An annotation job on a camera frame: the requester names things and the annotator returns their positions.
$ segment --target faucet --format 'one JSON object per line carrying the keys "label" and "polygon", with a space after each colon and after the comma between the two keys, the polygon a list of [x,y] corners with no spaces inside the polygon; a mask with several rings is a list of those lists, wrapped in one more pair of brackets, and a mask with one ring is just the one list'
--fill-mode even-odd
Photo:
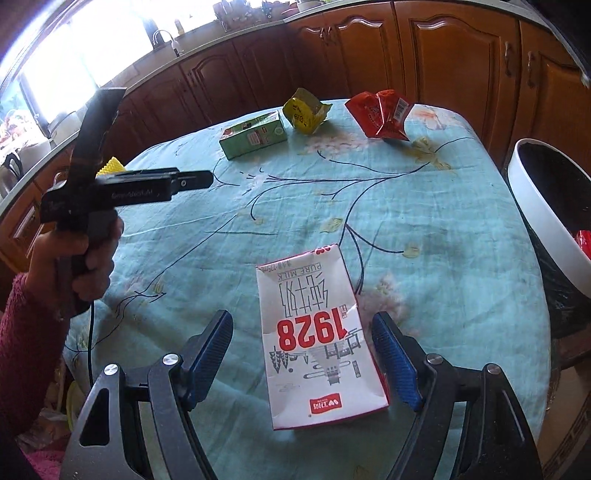
{"label": "faucet", "polygon": [[178,57],[180,57],[180,53],[179,51],[182,52],[182,50],[180,49],[180,45],[178,44],[178,42],[173,38],[172,33],[170,33],[168,30],[164,30],[162,28],[159,28],[158,30],[156,30],[154,32],[154,35],[152,35],[152,45],[156,45],[156,35],[158,35],[160,32],[166,32],[167,34],[170,35],[170,45],[172,46],[173,50],[174,50],[174,54]]}

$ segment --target trash can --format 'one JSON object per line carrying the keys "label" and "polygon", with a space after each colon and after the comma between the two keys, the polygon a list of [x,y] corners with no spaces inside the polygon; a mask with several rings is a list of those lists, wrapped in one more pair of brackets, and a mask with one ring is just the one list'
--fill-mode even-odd
{"label": "trash can", "polygon": [[575,333],[591,320],[591,260],[574,240],[591,230],[591,179],[556,148],[525,138],[505,180],[540,263],[552,338]]}

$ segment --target pink fuzzy sweater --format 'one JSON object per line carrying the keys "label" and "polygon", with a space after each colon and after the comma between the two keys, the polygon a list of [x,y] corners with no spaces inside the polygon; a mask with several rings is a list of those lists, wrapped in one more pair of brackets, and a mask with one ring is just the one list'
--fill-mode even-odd
{"label": "pink fuzzy sweater", "polygon": [[[0,322],[0,413],[13,436],[39,415],[70,327],[25,291],[25,278],[14,279]],[[27,455],[43,480],[59,478],[65,446]]]}

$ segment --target white basket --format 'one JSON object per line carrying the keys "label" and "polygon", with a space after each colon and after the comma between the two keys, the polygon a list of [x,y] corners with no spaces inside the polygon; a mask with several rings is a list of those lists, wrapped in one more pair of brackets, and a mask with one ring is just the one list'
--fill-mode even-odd
{"label": "white basket", "polygon": [[531,229],[566,278],[591,299],[591,260],[581,250],[527,174],[518,152],[519,147],[525,143],[544,145],[563,155],[587,178],[590,189],[591,178],[560,150],[532,138],[524,138],[515,144],[507,172],[513,197]]}

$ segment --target white milk carton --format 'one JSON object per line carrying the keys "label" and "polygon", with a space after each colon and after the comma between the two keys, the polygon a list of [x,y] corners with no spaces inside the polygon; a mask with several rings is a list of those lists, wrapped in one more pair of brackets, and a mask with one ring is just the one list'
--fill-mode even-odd
{"label": "white milk carton", "polygon": [[388,406],[338,245],[256,268],[273,429]]}

